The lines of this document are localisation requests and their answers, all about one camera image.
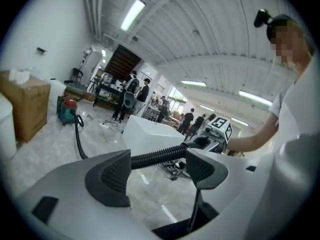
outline ceiling light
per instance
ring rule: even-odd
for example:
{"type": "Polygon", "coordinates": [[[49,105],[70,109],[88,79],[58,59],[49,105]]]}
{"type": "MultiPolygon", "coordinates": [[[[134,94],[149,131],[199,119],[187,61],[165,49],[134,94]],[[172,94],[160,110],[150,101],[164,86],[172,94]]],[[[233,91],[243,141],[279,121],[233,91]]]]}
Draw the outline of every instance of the ceiling light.
{"type": "Polygon", "coordinates": [[[127,15],[125,16],[122,24],[121,29],[123,31],[127,31],[132,24],[132,22],[135,20],[135,18],[138,16],[138,14],[142,11],[142,9],[145,7],[145,3],[141,0],[135,0],[133,5],[131,6],[130,10],[128,11],[127,15]]]}
{"type": "Polygon", "coordinates": [[[235,118],[233,118],[233,117],[231,117],[231,119],[232,119],[233,121],[238,122],[239,124],[244,125],[244,126],[249,126],[249,124],[247,124],[246,122],[242,122],[242,121],[240,121],[240,120],[238,120],[238,119],[235,119],[235,118]]]}
{"type": "Polygon", "coordinates": [[[199,105],[199,107],[204,108],[204,109],[206,109],[206,110],[210,110],[210,111],[215,112],[214,109],[212,109],[212,108],[210,108],[210,107],[206,107],[206,106],[204,106],[204,105],[199,105]]]}
{"type": "Polygon", "coordinates": [[[260,102],[260,103],[265,104],[265,105],[267,105],[269,107],[272,105],[272,102],[270,100],[261,98],[259,96],[253,95],[251,93],[248,93],[248,92],[245,92],[245,91],[242,91],[242,90],[239,91],[239,95],[243,96],[243,97],[246,97],[246,98],[249,98],[249,99],[252,99],[252,100],[255,100],[256,102],[260,102]]]}
{"type": "Polygon", "coordinates": [[[198,81],[181,81],[181,82],[185,85],[207,87],[205,82],[198,82],[198,81]]]}

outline white corrugated ceiling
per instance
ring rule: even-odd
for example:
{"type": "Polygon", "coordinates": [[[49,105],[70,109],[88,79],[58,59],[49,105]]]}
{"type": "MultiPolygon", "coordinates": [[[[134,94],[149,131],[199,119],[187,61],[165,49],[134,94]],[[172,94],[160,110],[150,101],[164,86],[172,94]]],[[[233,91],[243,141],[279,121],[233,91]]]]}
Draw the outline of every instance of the white corrugated ceiling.
{"type": "Polygon", "coordinates": [[[104,46],[124,45],[153,65],[188,99],[259,127],[268,108],[239,90],[273,100],[295,77],[275,60],[259,9],[301,21],[286,0],[142,0],[146,6],[127,32],[120,29],[135,0],[84,0],[92,33],[104,46]],[[181,84],[203,81],[207,88],[181,84]]]}

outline white cube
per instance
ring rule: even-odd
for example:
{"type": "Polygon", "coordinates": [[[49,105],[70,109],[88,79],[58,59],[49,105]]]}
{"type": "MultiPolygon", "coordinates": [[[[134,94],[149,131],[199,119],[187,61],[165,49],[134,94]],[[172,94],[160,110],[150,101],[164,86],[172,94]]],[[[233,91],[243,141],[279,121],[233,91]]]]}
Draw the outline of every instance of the white cube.
{"type": "Polygon", "coordinates": [[[171,126],[135,115],[129,117],[122,138],[132,157],[177,146],[185,140],[185,136],[171,126]]]}

